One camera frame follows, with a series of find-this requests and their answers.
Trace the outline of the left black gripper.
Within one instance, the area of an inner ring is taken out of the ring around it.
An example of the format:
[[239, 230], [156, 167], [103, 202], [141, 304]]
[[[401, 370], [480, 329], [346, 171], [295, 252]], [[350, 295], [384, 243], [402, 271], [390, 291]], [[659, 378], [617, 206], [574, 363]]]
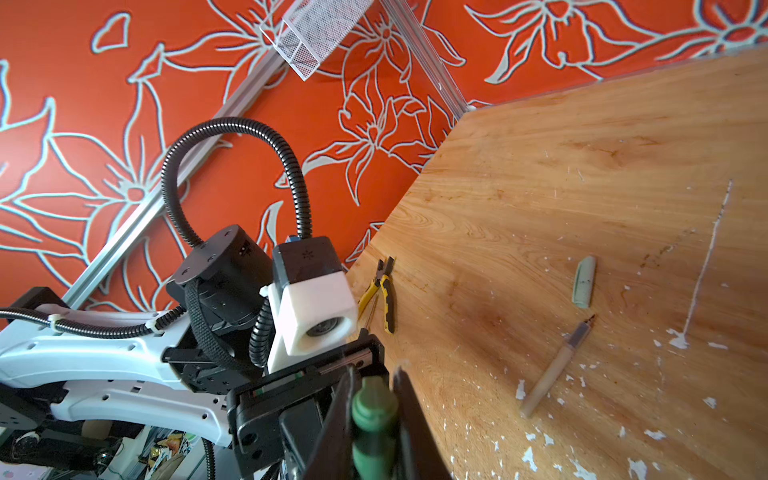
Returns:
[[385, 348], [362, 332], [351, 343], [315, 355], [227, 395], [227, 420], [239, 475], [280, 465], [284, 459], [303, 470], [309, 463], [342, 376], [387, 376]]

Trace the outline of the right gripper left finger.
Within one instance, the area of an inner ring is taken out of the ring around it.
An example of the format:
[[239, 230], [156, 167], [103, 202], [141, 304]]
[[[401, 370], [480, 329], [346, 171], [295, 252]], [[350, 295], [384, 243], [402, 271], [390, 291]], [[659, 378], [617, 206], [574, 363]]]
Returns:
[[336, 395], [326, 416], [303, 479], [349, 479], [353, 474], [354, 421], [351, 409], [361, 387], [359, 372], [347, 367], [337, 384]]

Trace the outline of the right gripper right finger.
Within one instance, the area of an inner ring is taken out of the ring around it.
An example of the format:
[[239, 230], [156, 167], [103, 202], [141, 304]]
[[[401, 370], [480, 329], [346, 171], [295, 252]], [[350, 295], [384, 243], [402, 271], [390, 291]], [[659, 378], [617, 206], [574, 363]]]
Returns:
[[427, 419], [408, 373], [399, 368], [393, 378], [393, 392], [399, 401], [396, 479], [449, 479]]

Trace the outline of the dark green pen cap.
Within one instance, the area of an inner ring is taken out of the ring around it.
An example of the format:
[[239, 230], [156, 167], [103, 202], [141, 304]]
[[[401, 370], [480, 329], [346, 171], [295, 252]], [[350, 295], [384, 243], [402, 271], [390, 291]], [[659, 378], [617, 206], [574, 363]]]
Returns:
[[353, 397], [351, 416], [356, 428], [352, 459], [360, 479], [390, 479], [392, 475], [399, 402], [381, 377], [362, 379]]

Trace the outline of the grey green pen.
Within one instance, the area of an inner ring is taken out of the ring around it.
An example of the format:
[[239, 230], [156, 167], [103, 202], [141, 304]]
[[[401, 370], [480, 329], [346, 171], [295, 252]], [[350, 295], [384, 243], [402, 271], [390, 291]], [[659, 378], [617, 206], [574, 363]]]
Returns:
[[520, 414], [523, 418], [530, 418], [542, 399], [549, 393], [552, 386], [571, 362], [576, 350], [589, 335], [595, 323], [595, 315], [590, 316], [579, 323], [570, 334], [567, 341], [560, 348], [555, 358], [539, 377], [531, 392], [525, 397]]

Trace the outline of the light green pen cap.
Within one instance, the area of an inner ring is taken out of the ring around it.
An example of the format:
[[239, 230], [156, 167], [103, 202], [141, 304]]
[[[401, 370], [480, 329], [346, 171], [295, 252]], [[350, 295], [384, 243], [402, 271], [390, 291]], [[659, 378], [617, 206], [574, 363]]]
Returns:
[[597, 259], [594, 256], [583, 258], [576, 269], [572, 290], [572, 303], [581, 309], [588, 309], [591, 304]]

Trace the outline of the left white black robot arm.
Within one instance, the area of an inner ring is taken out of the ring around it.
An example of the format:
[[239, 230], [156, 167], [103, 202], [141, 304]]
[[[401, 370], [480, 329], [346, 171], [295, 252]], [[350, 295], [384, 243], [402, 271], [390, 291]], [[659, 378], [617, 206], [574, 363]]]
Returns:
[[267, 254], [236, 225], [195, 246], [165, 312], [75, 310], [36, 288], [2, 312], [1, 459], [101, 474], [143, 427], [199, 436], [240, 475], [351, 465], [349, 406], [386, 379], [325, 237]]

